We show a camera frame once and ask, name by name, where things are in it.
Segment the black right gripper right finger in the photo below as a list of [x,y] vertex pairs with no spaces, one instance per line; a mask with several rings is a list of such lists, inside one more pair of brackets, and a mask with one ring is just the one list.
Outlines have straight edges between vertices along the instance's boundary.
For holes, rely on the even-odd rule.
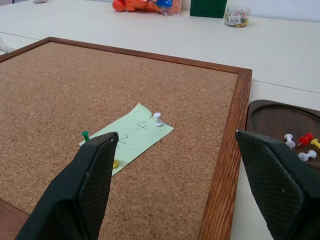
[[235,134],[250,190],[275,240],[320,238],[320,163],[302,161],[284,142]]

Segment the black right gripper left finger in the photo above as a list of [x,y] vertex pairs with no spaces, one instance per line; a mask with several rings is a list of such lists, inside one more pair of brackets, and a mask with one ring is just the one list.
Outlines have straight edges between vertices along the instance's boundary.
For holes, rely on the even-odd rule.
[[84,143],[50,182],[18,240],[96,240],[110,193],[117,132]]

